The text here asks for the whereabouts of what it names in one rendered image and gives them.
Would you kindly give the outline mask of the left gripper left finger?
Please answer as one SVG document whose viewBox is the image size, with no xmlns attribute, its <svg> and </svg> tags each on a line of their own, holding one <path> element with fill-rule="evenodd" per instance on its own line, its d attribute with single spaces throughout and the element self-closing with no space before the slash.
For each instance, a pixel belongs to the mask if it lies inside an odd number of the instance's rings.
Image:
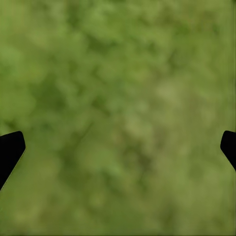
<svg viewBox="0 0 236 236">
<path fill-rule="evenodd" d="M 0 190 L 26 149 L 22 131 L 0 136 Z"/>
</svg>

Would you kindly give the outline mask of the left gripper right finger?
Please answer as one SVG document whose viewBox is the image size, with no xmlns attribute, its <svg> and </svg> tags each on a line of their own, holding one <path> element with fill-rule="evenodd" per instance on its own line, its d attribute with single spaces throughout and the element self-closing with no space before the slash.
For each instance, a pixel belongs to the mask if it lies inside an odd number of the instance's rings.
<svg viewBox="0 0 236 236">
<path fill-rule="evenodd" d="M 236 133 L 225 131 L 221 140 L 220 147 L 236 170 Z"/>
</svg>

